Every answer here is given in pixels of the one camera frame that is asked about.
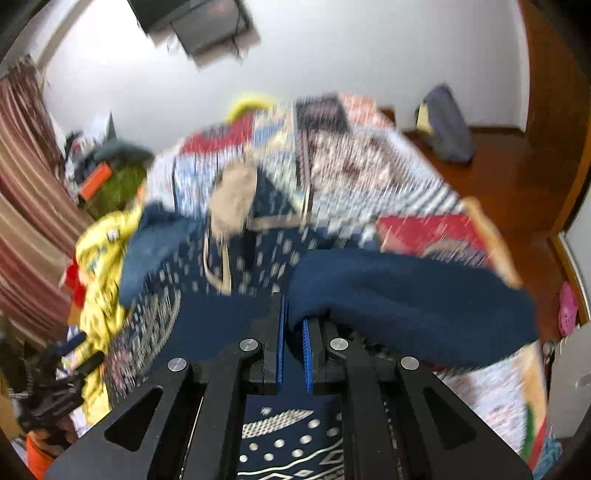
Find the black metal bracket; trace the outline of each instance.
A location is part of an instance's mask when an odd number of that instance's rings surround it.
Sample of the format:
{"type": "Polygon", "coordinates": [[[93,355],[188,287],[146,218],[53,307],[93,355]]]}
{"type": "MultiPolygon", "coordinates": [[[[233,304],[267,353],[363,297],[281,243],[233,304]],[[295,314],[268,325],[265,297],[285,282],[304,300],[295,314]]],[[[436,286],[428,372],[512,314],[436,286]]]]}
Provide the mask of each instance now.
{"type": "Polygon", "coordinates": [[[333,321],[306,322],[311,390],[343,397],[347,479],[384,472],[425,480],[532,478],[526,463],[415,358],[373,358],[341,338],[333,321]]]}
{"type": "Polygon", "coordinates": [[[247,394],[274,395],[285,302],[251,323],[250,337],[191,365],[174,358],[61,455],[47,480],[235,479],[247,394]]]}

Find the green fabric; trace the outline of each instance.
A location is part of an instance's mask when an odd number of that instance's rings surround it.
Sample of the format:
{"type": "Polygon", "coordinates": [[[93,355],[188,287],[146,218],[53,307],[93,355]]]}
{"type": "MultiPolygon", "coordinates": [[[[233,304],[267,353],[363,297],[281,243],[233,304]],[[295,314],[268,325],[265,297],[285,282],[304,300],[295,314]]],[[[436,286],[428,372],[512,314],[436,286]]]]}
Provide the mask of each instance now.
{"type": "Polygon", "coordinates": [[[146,178],[141,167],[125,167],[113,172],[110,178],[101,185],[98,192],[84,205],[92,218],[98,220],[107,213],[124,210],[146,178]]]}
{"type": "Polygon", "coordinates": [[[531,456],[531,451],[534,447],[534,413],[529,405],[527,405],[527,427],[525,429],[525,440],[519,456],[527,461],[531,456]]]}

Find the wooden door frame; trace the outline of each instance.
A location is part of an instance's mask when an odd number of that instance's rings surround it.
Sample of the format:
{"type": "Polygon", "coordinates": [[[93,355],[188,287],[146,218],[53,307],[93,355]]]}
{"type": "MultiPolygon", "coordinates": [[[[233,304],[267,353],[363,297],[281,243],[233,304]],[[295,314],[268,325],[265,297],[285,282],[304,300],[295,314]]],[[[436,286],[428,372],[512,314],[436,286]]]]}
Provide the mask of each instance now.
{"type": "Polygon", "coordinates": [[[588,125],[589,127],[585,137],[583,153],[579,161],[579,166],[577,167],[573,184],[566,200],[564,201],[564,205],[550,230],[550,244],[558,256],[558,259],[564,268],[564,272],[566,273],[566,278],[579,302],[579,320],[582,325],[587,323],[591,318],[591,306],[583,285],[583,277],[579,272],[574,256],[566,242],[565,235],[566,231],[574,221],[578,208],[587,193],[586,187],[589,185],[589,167],[591,167],[591,118],[589,119],[588,125]]]}

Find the white wall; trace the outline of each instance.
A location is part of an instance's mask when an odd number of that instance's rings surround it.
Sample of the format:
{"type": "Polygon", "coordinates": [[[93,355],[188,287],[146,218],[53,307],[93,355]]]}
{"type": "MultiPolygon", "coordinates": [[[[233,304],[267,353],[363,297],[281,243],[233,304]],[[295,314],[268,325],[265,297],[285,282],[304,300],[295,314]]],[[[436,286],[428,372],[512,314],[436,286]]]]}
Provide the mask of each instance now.
{"type": "Polygon", "coordinates": [[[365,93],[410,128],[423,96],[446,81],[468,123],[521,126],[516,2],[247,0],[261,43],[242,63],[200,69],[182,49],[155,47],[126,0],[93,0],[48,62],[46,102],[66,132],[111,109],[119,137],[155,150],[221,121],[250,92],[365,93]]]}
{"type": "Polygon", "coordinates": [[[574,267],[581,279],[584,296],[591,296],[591,189],[587,190],[585,198],[573,223],[565,234],[569,254],[574,261],[574,267]]]}

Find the yellow cloth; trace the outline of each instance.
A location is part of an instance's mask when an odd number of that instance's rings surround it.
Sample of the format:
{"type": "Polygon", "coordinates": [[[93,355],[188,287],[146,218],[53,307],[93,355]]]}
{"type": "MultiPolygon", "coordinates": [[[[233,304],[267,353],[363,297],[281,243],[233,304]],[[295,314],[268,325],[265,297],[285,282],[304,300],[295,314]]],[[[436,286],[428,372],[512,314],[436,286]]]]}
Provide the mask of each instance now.
{"type": "MultiPolygon", "coordinates": [[[[97,350],[106,353],[109,343],[123,327],[126,309],[119,305],[119,281],[125,246],[137,230],[141,207],[113,212],[94,223],[76,244],[76,261],[86,274],[86,299],[80,314],[80,330],[87,340],[76,351],[81,362],[97,350]]],[[[109,397],[99,370],[92,372],[82,389],[82,410],[86,421],[94,425],[109,413],[109,397]]]]}
{"type": "Polygon", "coordinates": [[[255,95],[246,96],[232,105],[232,109],[230,110],[230,113],[228,113],[228,118],[226,120],[231,124],[248,112],[267,110],[273,105],[275,105],[275,101],[268,97],[255,95]]]}
{"type": "Polygon", "coordinates": [[[422,103],[418,107],[417,130],[420,132],[425,132],[429,135],[433,135],[435,133],[433,131],[433,127],[431,127],[431,123],[429,123],[429,108],[427,107],[426,103],[422,103]]]}

